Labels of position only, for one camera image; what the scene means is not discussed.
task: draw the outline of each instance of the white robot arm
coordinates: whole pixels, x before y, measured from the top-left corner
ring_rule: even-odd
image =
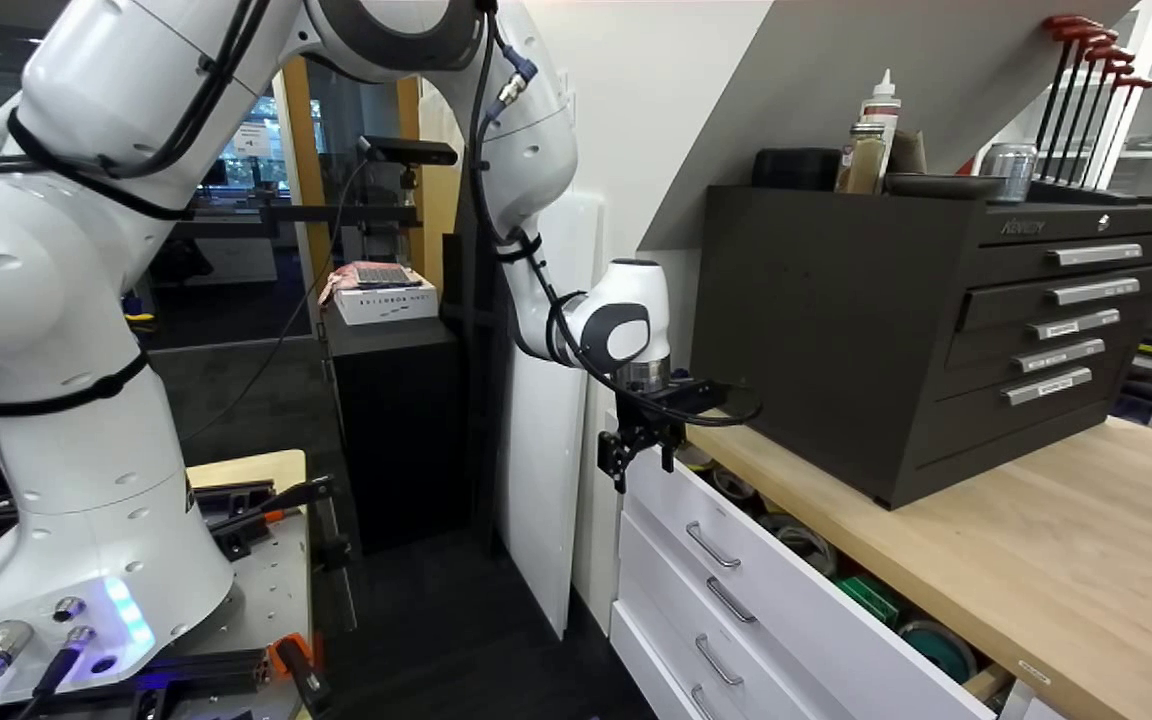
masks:
[[[21,513],[0,536],[0,628],[34,628],[0,706],[78,635],[59,693],[120,683],[232,593],[120,291],[300,54],[449,97],[531,357],[604,386],[668,363],[658,265],[611,265],[574,304],[543,282],[537,211],[569,190],[578,143],[516,0],[74,0],[0,107],[0,470]]]

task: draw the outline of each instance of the black tool chest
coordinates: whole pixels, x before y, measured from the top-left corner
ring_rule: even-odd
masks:
[[[908,505],[1100,423],[1152,315],[1152,201],[711,190],[698,368]]]

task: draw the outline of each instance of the silver drawer handle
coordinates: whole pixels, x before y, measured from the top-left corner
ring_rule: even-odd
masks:
[[[751,617],[718,577],[703,580],[710,593],[729,603],[729,614],[739,620],[739,625],[757,625],[760,617]]]
[[[1056,363],[1069,363],[1069,360],[1087,360],[1087,357],[1100,357],[1100,351],[1104,351],[1104,342],[1094,337],[1094,342],[1081,342],[1081,344],[1069,344],[1069,347],[1016,357],[1016,363],[1022,363],[1022,371],[1042,371],[1042,368],[1056,368]]]
[[[691,546],[698,546],[710,562],[718,562],[721,569],[739,569],[737,555],[711,547],[711,541],[699,536],[699,523],[698,523],[698,519],[690,523],[690,536],[691,536]]]
[[[1036,326],[1034,337],[1036,342],[1059,342],[1059,337],[1076,337],[1076,331],[1087,331],[1087,329],[1114,329],[1121,326],[1126,312],[1121,307],[1104,307],[1104,312],[1094,312],[1094,315],[1071,315],[1071,322],[1056,322],[1056,326]]]
[[[1059,377],[1049,377],[1049,382],[1036,382],[1036,386],[1022,386],[1022,390],[1010,390],[1010,405],[1022,409],[1022,405],[1034,405],[1034,399],[1045,399],[1045,396],[1059,396],[1059,391],[1071,391],[1081,386],[1094,386],[1094,368],[1071,368],[1071,371],[1059,371]]]
[[[1054,290],[1054,302],[1059,307],[1071,307],[1071,304],[1097,304],[1097,302],[1136,297],[1136,291],[1139,291],[1139,282],[1136,276],[1121,276],[1121,282],[1104,282],[1104,283]]]
[[[746,675],[737,675],[710,646],[710,635],[698,635],[698,651],[703,658],[703,664],[711,667],[711,675],[721,675],[721,683],[739,688]]]
[[[1139,244],[1097,244],[1097,250],[1056,250],[1054,253],[1059,269],[1086,269],[1086,265],[1121,265],[1139,260]]]

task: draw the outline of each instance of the white drawer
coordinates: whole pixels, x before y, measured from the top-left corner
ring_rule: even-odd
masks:
[[[611,608],[611,648],[660,720],[699,720],[626,603]]]
[[[660,648],[668,675],[690,688],[703,718],[746,720],[829,720],[784,688],[721,620],[703,593],[626,516],[621,603]]]
[[[630,516],[653,516],[698,583],[721,580],[734,620],[734,608],[751,617],[746,631],[769,641],[774,667],[813,672],[845,718],[994,718],[690,470],[665,472],[660,457],[645,451],[630,470],[630,497]]]

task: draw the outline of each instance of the black floor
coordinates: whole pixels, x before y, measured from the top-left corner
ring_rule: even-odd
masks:
[[[574,603],[555,641],[508,555],[440,536],[363,562],[361,628],[330,635],[330,720],[648,720]]]

